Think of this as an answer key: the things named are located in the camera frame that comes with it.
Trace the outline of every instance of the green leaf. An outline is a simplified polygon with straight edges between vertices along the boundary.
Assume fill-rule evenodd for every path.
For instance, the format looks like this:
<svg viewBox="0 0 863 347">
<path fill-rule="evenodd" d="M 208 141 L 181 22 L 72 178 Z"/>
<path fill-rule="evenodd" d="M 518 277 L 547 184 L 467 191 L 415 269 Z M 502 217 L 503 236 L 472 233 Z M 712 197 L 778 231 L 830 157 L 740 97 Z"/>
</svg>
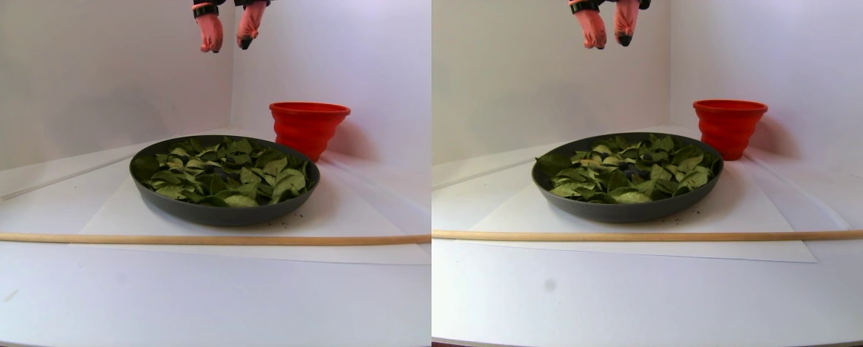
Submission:
<svg viewBox="0 0 863 347">
<path fill-rule="evenodd" d="M 570 158 L 570 160 L 573 162 L 578 162 L 582 159 L 587 158 L 588 156 L 589 156 L 589 152 L 576 151 L 576 153 L 573 155 L 572 158 Z"/>
<path fill-rule="evenodd" d="M 689 187 L 690 189 L 698 189 L 700 186 L 708 183 L 708 176 L 698 171 L 685 175 L 685 178 L 680 182 L 680 186 Z"/>
<path fill-rule="evenodd" d="M 560 153 L 547 153 L 536 159 L 538 169 L 541 169 L 547 176 L 557 175 L 564 168 L 572 168 L 573 162 L 566 155 Z"/>
<path fill-rule="evenodd" d="M 252 145 L 249 143 L 248 139 L 242 139 L 236 142 L 236 152 L 246 153 L 246 155 L 250 155 L 252 153 Z"/>
<path fill-rule="evenodd" d="M 203 195 L 196 194 L 196 192 L 181 191 L 181 195 L 184 195 L 184 197 L 194 204 L 200 204 L 200 201 L 204 199 Z"/>
<path fill-rule="evenodd" d="M 170 153 L 172 155 L 187 155 L 187 151 L 184 148 L 182 148 L 181 146 L 171 148 Z"/>
<path fill-rule="evenodd" d="M 244 184 L 249 184 L 249 183 L 257 184 L 257 183 L 261 182 L 261 176 L 256 175 L 255 172 L 250 171 L 250 169 L 248 169 L 248 168 L 242 168 L 242 172 L 240 173 L 239 179 Z"/>
<path fill-rule="evenodd" d="M 145 179 L 151 179 L 158 171 L 158 160 L 150 155 L 138 156 L 138 158 L 133 159 L 131 168 L 138 179 L 145 181 Z"/>
<path fill-rule="evenodd" d="M 257 187 L 259 187 L 259 183 L 257 183 L 257 182 L 247 183 L 245 185 L 242 185 L 242 186 L 236 188 L 236 192 L 240 192 L 241 194 L 244 194 L 247 197 L 255 199 L 257 197 L 257 192 L 259 191 L 257 189 Z"/>
<path fill-rule="evenodd" d="M 656 189 L 662 192 L 667 192 L 667 194 L 673 194 L 676 189 L 679 188 L 679 183 L 673 181 L 657 181 Z"/>
<path fill-rule="evenodd" d="M 229 204 L 226 204 L 223 199 L 217 198 L 215 196 L 206 196 L 200 201 L 198 201 L 197 204 L 204 206 L 229 207 Z"/>
<path fill-rule="evenodd" d="M 187 164 L 184 164 L 184 167 L 185 168 L 193 168 L 193 169 L 201 169 L 201 171 L 202 171 L 202 169 L 206 165 L 207 164 L 204 161 L 197 160 L 197 159 L 191 159 L 191 160 L 187 161 Z"/>
<path fill-rule="evenodd" d="M 274 187 L 266 184 L 257 185 L 257 194 L 264 195 L 270 201 L 270 198 L 274 196 Z"/>
<path fill-rule="evenodd" d="M 581 199 L 587 200 L 593 197 L 593 195 L 598 194 L 598 192 L 593 191 L 592 189 L 581 187 L 576 189 L 577 194 L 580 195 Z"/>
<path fill-rule="evenodd" d="M 210 194 L 217 194 L 218 192 L 222 192 L 226 190 L 226 182 L 223 181 L 223 178 L 220 175 L 210 175 L 210 185 L 204 187 L 207 189 L 207 192 Z"/>
<path fill-rule="evenodd" d="M 181 179 L 178 179 L 178 175 L 170 171 L 156 172 L 150 179 L 162 179 L 170 184 L 181 184 Z"/>
<path fill-rule="evenodd" d="M 163 195 L 164 197 L 177 200 L 177 199 L 184 199 L 184 195 L 181 195 L 181 191 L 183 191 L 183 189 L 181 189 L 181 187 L 179 187 L 179 186 L 168 185 L 168 186 L 164 186 L 163 188 L 158 189 L 155 192 L 157 192 L 160 195 Z"/>
<path fill-rule="evenodd" d="M 630 187 L 630 182 L 622 171 L 612 172 L 611 178 L 608 179 L 608 192 L 614 191 L 621 187 Z"/>
<path fill-rule="evenodd" d="M 272 198 L 279 198 L 284 192 L 293 191 L 293 182 L 291 182 L 293 176 L 287 175 L 284 176 L 280 181 L 274 184 L 274 189 L 272 191 Z"/>
<path fill-rule="evenodd" d="M 683 194 L 686 194 L 687 192 L 691 192 L 691 191 L 692 191 L 692 188 L 689 188 L 687 186 L 679 186 L 679 188 L 676 189 L 676 192 L 674 192 L 672 196 L 676 197 L 676 196 L 683 195 Z"/>
<path fill-rule="evenodd" d="M 650 179 L 650 181 L 644 181 L 640 183 L 636 187 L 637 191 L 641 194 L 647 196 L 653 196 L 653 192 L 656 191 L 656 179 Z"/>
<path fill-rule="evenodd" d="M 663 181 L 669 181 L 669 179 L 672 179 L 672 174 L 666 171 L 663 166 L 654 164 L 653 167 L 650 168 L 650 179 L 663 179 Z"/>
<path fill-rule="evenodd" d="M 642 192 L 637 192 L 636 189 L 633 189 L 633 188 L 626 188 L 626 189 L 628 189 L 629 191 L 624 192 L 622 190 L 622 191 L 619 191 L 619 194 L 617 194 L 617 195 L 614 195 L 614 194 L 610 194 L 610 195 L 612 195 L 612 197 L 614 198 L 614 201 L 618 202 L 619 204 L 640 204 L 641 202 L 652 202 L 653 201 L 652 199 L 650 199 L 650 196 L 644 195 Z"/>
<path fill-rule="evenodd" d="M 627 149 L 627 139 L 623 136 L 614 136 L 614 144 L 617 145 L 619 151 L 624 151 Z"/>
<path fill-rule="evenodd" d="M 295 169 L 292 168 L 284 168 L 283 173 L 290 175 L 288 179 L 294 192 L 299 192 L 303 188 L 306 188 L 306 179 L 303 177 L 302 172 L 295 171 Z"/>
<path fill-rule="evenodd" d="M 606 153 L 607 155 L 613 155 L 614 153 L 611 151 L 611 148 L 608 148 L 607 145 L 594 145 L 593 152 Z"/>
<path fill-rule="evenodd" d="M 284 168 L 287 168 L 287 158 L 272 160 L 265 164 L 262 170 L 266 174 L 277 176 L 277 173 L 282 172 Z"/>
<path fill-rule="evenodd" d="M 617 200 L 603 192 L 593 194 L 593 196 L 590 196 L 586 202 L 593 202 L 593 204 L 617 204 Z"/>
<path fill-rule="evenodd" d="M 705 159 L 704 155 L 693 156 L 692 158 L 686 158 L 682 160 L 679 164 L 679 171 L 689 173 L 695 171 L 695 167 L 702 162 L 702 159 Z"/>
<path fill-rule="evenodd" d="M 579 196 L 579 189 L 589 189 L 596 187 L 594 183 L 570 182 L 556 188 L 551 189 L 551 193 L 561 197 Z"/>
<path fill-rule="evenodd" d="M 557 172 L 556 176 L 566 176 L 573 181 L 589 181 L 589 171 L 584 168 L 564 168 L 563 171 Z"/>
<path fill-rule="evenodd" d="M 203 145 L 200 144 L 200 141 L 197 141 L 197 139 L 190 139 L 188 142 L 190 142 L 191 149 L 193 149 L 195 153 L 203 152 L 204 148 Z"/>
<path fill-rule="evenodd" d="M 666 152 L 672 152 L 672 150 L 676 148 L 676 143 L 672 141 L 672 136 L 666 135 L 656 143 L 656 148 Z"/>
<path fill-rule="evenodd" d="M 616 156 L 608 155 L 607 158 L 602 161 L 602 164 L 603 165 L 617 166 L 617 165 L 619 165 L 620 162 L 621 162 L 621 159 L 616 158 Z"/>
</svg>

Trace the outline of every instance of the white wall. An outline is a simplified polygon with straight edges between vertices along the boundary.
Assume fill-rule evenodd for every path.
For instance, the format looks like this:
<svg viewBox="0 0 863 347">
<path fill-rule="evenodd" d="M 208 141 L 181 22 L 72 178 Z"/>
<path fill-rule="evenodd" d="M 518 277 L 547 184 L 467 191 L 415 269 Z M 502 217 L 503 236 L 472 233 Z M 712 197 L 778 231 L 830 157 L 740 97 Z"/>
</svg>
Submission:
<svg viewBox="0 0 863 347">
<path fill-rule="evenodd" d="M 669 3 L 606 49 L 560 0 L 434 1 L 434 164 L 669 123 Z"/>
<path fill-rule="evenodd" d="M 752 145 L 863 178 L 863 1 L 673 0 L 672 118 L 769 105 Z"/>
<path fill-rule="evenodd" d="M 430 3 L 273 2 L 259 37 L 234 56 L 233 124 L 273 138 L 270 103 L 339 103 L 352 114 L 330 151 L 416 172 L 417 184 L 428 184 Z"/>
<path fill-rule="evenodd" d="M 0 171 L 227 125 L 232 49 L 190 4 L 0 0 Z"/>
</svg>

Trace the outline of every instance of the red collapsible bucket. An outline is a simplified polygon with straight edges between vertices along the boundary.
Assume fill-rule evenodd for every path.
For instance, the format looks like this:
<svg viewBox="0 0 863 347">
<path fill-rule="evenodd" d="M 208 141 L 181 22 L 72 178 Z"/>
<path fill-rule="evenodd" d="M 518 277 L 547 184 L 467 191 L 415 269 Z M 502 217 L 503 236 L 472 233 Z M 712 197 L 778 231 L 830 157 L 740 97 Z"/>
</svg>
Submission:
<svg viewBox="0 0 863 347">
<path fill-rule="evenodd" d="M 276 142 L 293 148 L 312 161 L 319 161 L 335 128 L 350 115 L 351 109 L 331 103 L 272 103 Z"/>
<path fill-rule="evenodd" d="M 768 111 L 764 103 L 743 100 L 699 100 L 694 106 L 702 142 L 717 149 L 724 160 L 742 158 L 756 123 Z"/>
</svg>

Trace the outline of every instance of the wooden dowel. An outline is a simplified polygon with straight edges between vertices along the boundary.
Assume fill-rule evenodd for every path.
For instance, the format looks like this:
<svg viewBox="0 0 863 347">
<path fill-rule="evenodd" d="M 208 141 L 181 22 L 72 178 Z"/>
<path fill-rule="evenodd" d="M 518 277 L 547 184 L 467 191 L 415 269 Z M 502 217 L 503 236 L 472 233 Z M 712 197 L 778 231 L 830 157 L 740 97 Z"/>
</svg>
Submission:
<svg viewBox="0 0 863 347">
<path fill-rule="evenodd" d="M 861 231 L 792 232 L 485 232 L 432 231 L 436 239 L 474 241 L 818 241 L 863 239 Z"/>
<path fill-rule="evenodd" d="M 230 246 L 375 246 L 428 244 L 431 234 L 369 237 L 287 237 L 287 236 L 151 236 L 16 234 L 0 232 L 0 241 L 49 242 L 49 244 L 185 244 Z"/>
</svg>

